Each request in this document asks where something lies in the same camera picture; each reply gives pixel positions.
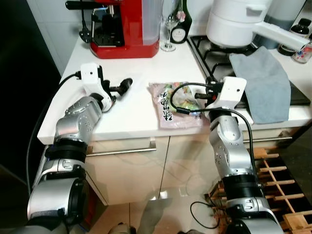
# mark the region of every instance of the wine bottle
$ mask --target wine bottle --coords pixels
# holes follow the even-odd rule
[[[192,24],[191,15],[187,10],[187,0],[181,0],[180,4],[180,9],[182,9],[182,11],[180,11],[179,14],[182,14],[181,17],[184,18],[184,21],[179,22],[178,25],[172,29],[170,41],[175,44],[182,44],[186,41]]]

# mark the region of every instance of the white pot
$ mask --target white pot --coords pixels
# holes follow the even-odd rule
[[[214,0],[206,34],[217,45],[249,45],[256,34],[299,51],[309,40],[263,22],[272,0]]]

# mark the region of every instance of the white cabinet door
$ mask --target white cabinet door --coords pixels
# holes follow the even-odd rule
[[[87,156],[86,169],[93,188],[105,205],[158,199],[169,137],[156,138],[156,150],[123,153],[148,148],[151,138],[96,141],[95,152],[114,152]]]
[[[170,137],[161,198],[205,194],[218,178],[209,134]]]

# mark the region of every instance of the pot handle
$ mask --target pot handle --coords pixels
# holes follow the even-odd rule
[[[266,22],[254,24],[253,31],[261,36],[284,44],[285,46],[290,47],[296,51],[300,51],[303,46],[310,42],[306,38]]]

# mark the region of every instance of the wooden wine rack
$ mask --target wooden wine rack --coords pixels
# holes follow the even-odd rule
[[[280,216],[279,224],[285,234],[312,234],[312,223],[309,223],[308,216],[312,216],[311,206],[307,206],[305,211],[297,211],[290,200],[304,198],[303,193],[289,194],[289,191],[284,191],[284,185],[296,184],[296,181],[291,178],[288,169],[285,165],[271,165],[271,159],[279,158],[279,154],[268,154],[266,149],[255,148],[254,158],[256,159],[256,167],[258,178],[265,186],[265,195],[268,200],[271,210],[276,216]],[[286,179],[276,178],[275,172],[285,172],[289,175]],[[218,206],[214,207],[215,218],[220,219],[219,233],[224,234],[230,220],[227,217],[225,210],[226,195],[222,181],[218,182],[212,192],[207,196],[207,202],[210,199]]]

